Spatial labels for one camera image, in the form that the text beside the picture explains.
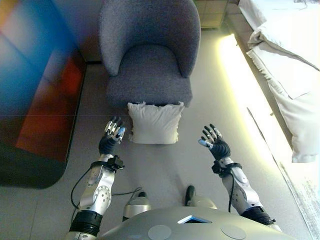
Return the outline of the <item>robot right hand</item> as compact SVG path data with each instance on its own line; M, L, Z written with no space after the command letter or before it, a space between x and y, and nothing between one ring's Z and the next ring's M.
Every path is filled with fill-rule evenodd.
M210 123L209 127L205 125L202 133L203 136L198 140L198 143L208 148L215 160L219 161L231 156L229 145L224 141L222 134L213 124Z

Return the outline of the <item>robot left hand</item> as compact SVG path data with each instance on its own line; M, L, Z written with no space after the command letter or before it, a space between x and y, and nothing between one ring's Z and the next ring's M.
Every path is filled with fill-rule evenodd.
M112 155L116 144L122 142L126 128L121 117L113 116L111 120L106 124L104 129L104 135L102 136L98 150L100 155Z

